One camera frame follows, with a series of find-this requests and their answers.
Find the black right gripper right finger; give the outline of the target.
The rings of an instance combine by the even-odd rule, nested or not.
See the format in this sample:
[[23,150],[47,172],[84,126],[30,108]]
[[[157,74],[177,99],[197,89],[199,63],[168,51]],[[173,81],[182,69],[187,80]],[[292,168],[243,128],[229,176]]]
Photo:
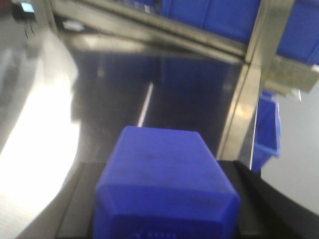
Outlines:
[[238,192],[237,239],[317,239],[319,217],[265,182],[239,161],[219,165]]

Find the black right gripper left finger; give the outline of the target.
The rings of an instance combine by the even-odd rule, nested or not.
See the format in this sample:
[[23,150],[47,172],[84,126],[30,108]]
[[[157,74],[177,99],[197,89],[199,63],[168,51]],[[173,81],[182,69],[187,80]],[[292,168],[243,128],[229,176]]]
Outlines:
[[91,239],[95,189],[103,162],[81,162],[56,197],[17,236],[18,239]]

